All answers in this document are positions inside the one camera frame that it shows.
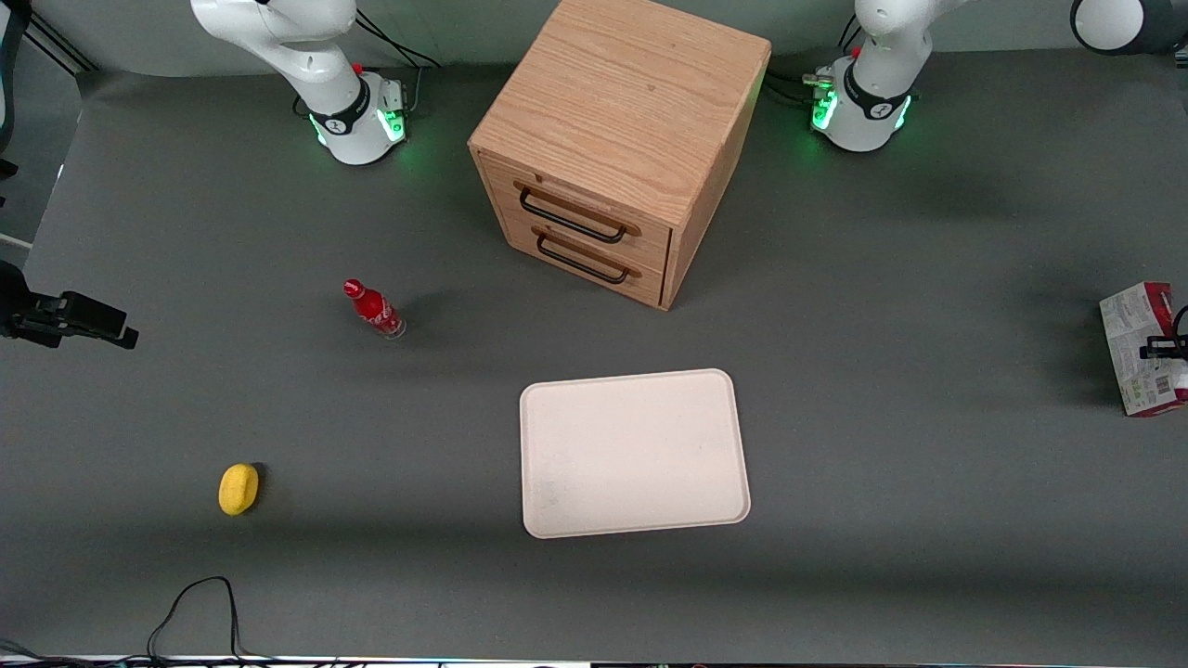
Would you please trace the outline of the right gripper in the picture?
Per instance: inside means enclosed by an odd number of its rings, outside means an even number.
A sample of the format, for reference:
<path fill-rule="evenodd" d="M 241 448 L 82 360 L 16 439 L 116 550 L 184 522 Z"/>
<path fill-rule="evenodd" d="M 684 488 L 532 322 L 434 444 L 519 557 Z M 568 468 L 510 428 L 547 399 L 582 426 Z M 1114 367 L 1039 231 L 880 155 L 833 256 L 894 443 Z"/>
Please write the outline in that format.
<path fill-rule="evenodd" d="M 84 294 L 59 296 L 59 319 L 42 309 L 46 296 L 32 291 L 23 270 L 1 261 L 1 334 L 46 348 L 58 348 L 63 338 L 91 338 L 124 349 L 135 349 L 139 330 L 126 324 L 127 313 Z"/>

